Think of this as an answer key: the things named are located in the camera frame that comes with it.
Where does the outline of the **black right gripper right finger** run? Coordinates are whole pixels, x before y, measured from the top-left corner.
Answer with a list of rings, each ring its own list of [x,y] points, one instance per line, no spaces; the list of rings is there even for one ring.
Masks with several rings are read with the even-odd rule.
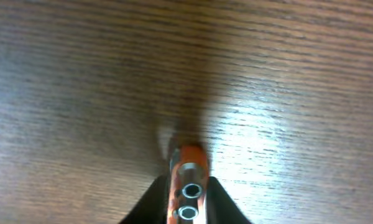
[[[207,224],[252,224],[215,177],[209,177],[206,192]]]

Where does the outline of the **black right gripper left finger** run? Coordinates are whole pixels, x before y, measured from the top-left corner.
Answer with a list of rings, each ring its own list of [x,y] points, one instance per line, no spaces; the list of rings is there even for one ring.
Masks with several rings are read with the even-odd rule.
[[[164,224],[167,222],[168,181],[158,176],[119,224]]]

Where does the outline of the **strip of screwdriver bits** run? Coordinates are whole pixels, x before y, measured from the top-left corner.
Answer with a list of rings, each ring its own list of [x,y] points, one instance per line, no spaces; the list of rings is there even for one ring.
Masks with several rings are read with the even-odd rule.
[[[170,157],[167,224],[207,224],[208,159],[198,144],[176,147]]]

